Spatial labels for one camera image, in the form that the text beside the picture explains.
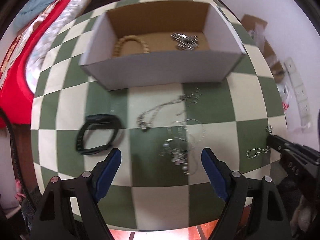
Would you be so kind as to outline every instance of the cardboard box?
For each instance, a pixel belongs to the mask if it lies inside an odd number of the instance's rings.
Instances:
[[[241,24],[246,29],[246,31],[254,30],[256,23],[263,25],[263,29],[266,28],[268,22],[257,18],[252,15],[245,14],[241,20]],[[276,56],[275,52],[273,51],[272,47],[270,46],[269,42],[265,40],[264,43],[264,50],[263,50],[263,57],[268,58],[270,56]],[[284,78],[284,70],[282,68],[281,63],[278,61],[276,62],[271,68],[271,73],[276,81],[276,83],[280,83]]]
[[[246,53],[233,26],[211,4],[154,1],[127,5],[99,16],[80,65],[108,90],[187,82],[221,82]],[[179,51],[172,32],[196,35],[199,47]],[[137,35],[148,45],[126,42],[121,56],[114,45]]]

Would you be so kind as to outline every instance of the metal screw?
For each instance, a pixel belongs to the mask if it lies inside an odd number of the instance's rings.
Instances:
[[[271,182],[271,181],[272,181],[272,179],[271,179],[270,176],[265,176],[265,177],[264,177],[264,180],[265,180],[266,182]]]
[[[90,171],[85,171],[84,173],[82,173],[82,177],[87,178],[90,177],[91,172]]]
[[[232,176],[239,178],[241,176],[241,173],[239,171],[233,171]]]
[[[55,183],[55,182],[57,182],[58,180],[59,180],[59,177],[58,177],[58,176],[54,176],[54,177],[51,178],[51,182],[52,182],[52,183]]]

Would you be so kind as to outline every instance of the silver chain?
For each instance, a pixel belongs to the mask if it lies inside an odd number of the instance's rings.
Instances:
[[[271,125],[268,125],[266,130],[269,134],[272,134],[273,128]],[[251,148],[250,150],[247,150],[246,154],[249,159],[253,159],[255,157],[258,157],[261,153],[267,153],[269,151],[270,151],[270,146],[267,146],[266,149],[255,147],[255,148]]]
[[[144,111],[142,114],[139,114],[138,117],[137,117],[137,125],[140,129],[142,129],[143,131],[147,131],[148,129],[150,129],[152,127],[152,122],[154,121],[154,119],[156,118],[156,115],[158,114],[158,112],[164,107],[164,106],[168,106],[168,105],[174,105],[174,104],[178,104],[178,103],[181,103],[181,102],[186,102],[188,100],[192,100],[192,103],[198,103],[199,101],[199,97],[200,97],[201,93],[200,93],[200,90],[199,88],[196,88],[196,91],[194,93],[190,93],[190,94],[184,94],[182,96],[180,96],[179,98],[177,99],[174,99],[174,100],[171,100],[169,102],[166,102],[164,104],[160,104],[160,105],[157,105],[155,106],[154,108],[152,109],[149,109],[147,111]],[[152,111],[155,111],[153,113],[153,115],[151,116],[150,120],[148,122],[144,121],[144,118],[145,118],[145,115],[152,112]]]

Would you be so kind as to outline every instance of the wooden bead bracelet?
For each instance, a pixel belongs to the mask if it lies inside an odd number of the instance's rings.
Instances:
[[[137,41],[139,42],[142,47],[143,47],[143,53],[150,53],[150,49],[148,44],[146,44],[146,42],[144,40],[142,40],[141,38],[139,38],[138,36],[135,35],[128,35],[128,36],[124,36],[123,38],[120,38],[114,47],[113,50],[113,57],[119,57],[120,56],[120,49],[123,46],[123,44],[127,41]]]

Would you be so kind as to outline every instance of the checkered tablecloth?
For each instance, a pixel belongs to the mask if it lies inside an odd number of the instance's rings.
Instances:
[[[282,176],[275,152],[248,159],[247,149],[266,147],[268,124],[284,136],[286,122],[281,99],[270,69],[239,21],[217,0],[193,0],[217,6],[237,31],[247,55],[222,83],[169,84],[106,91],[78,65],[92,37],[97,17],[115,7],[155,0],[122,0],[97,8],[60,31],[41,69],[32,108],[32,152],[41,193],[52,176],[78,177],[91,171],[108,152],[81,156],[75,150],[76,134],[90,114],[117,115],[124,126],[115,146],[122,152],[121,166],[108,194],[98,206],[110,228],[125,230],[169,230],[218,219],[224,203],[214,193],[201,165],[200,154],[210,147],[231,170],[275,181]],[[153,128],[138,129],[138,114],[154,106],[191,93],[202,93],[198,104],[166,106],[157,115]],[[170,138],[167,126],[185,118],[204,124],[205,137],[189,158],[192,176],[185,176],[171,157],[160,156]],[[193,137],[201,136],[201,125],[190,121]],[[97,130],[87,147],[104,144],[110,131]],[[80,212],[71,198],[76,219]]]

